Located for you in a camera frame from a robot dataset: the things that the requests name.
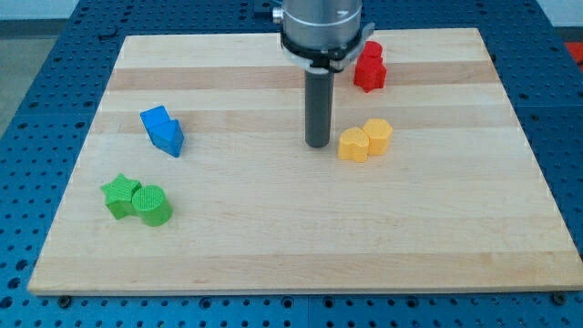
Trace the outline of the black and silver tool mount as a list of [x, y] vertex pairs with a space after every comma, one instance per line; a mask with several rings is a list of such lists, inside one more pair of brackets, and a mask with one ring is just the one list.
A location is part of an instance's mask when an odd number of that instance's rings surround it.
[[311, 74], [340, 73], [363, 52], [367, 39], [374, 33], [375, 23], [361, 27], [347, 44], [332, 49], [309, 49], [293, 43], [280, 33], [284, 56]]

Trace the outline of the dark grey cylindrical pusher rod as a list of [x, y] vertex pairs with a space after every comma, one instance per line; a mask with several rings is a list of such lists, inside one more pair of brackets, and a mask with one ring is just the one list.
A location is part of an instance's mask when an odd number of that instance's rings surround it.
[[322, 148], [329, 144], [332, 125], [334, 74], [304, 74], [304, 139], [312, 148]]

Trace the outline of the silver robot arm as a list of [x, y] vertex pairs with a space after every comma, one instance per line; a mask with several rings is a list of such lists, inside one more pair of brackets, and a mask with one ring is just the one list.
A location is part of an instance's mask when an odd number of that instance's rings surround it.
[[362, 23], [361, 0], [282, 0], [272, 10], [285, 57], [304, 70], [304, 140], [329, 144], [334, 75], [364, 49], [373, 23]]

